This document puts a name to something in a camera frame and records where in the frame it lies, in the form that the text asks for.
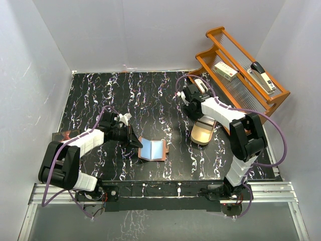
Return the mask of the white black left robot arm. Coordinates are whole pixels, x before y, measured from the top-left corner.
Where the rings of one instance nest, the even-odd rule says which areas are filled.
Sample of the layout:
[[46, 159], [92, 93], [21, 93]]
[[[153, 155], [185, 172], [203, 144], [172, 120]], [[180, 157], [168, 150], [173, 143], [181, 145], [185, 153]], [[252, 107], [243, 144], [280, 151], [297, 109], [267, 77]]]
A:
[[92, 200], [103, 196], [103, 187], [94, 176], [82, 173], [80, 159], [92, 149], [108, 141], [121, 142], [129, 148], [142, 148], [130, 124], [131, 114], [105, 112], [95, 128], [64, 142], [52, 141], [48, 144], [38, 180], [65, 190], [86, 191]]

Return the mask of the pink leather card holder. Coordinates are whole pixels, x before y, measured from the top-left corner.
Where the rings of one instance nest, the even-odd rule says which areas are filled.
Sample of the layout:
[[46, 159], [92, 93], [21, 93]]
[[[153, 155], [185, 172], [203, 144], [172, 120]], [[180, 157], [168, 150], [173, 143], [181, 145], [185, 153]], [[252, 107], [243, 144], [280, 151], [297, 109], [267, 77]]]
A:
[[139, 141], [142, 143], [142, 148], [138, 149], [138, 157], [146, 161], [165, 161], [167, 153], [169, 153], [169, 147], [165, 140], [148, 140], [143, 137], [139, 137]]

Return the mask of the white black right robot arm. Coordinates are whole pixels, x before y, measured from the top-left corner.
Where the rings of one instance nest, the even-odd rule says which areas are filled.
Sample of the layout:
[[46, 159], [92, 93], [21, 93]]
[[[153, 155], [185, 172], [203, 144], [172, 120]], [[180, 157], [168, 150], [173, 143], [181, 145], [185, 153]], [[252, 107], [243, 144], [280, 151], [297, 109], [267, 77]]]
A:
[[193, 84], [177, 93], [187, 114], [192, 118], [209, 117], [228, 129], [233, 160], [223, 184], [206, 193], [221, 198], [235, 199], [246, 188], [247, 175], [256, 159], [267, 147], [266, 135], [260, 117], [256, 113], [245, 114], [233, 110], [208, 93], [202, 93]]

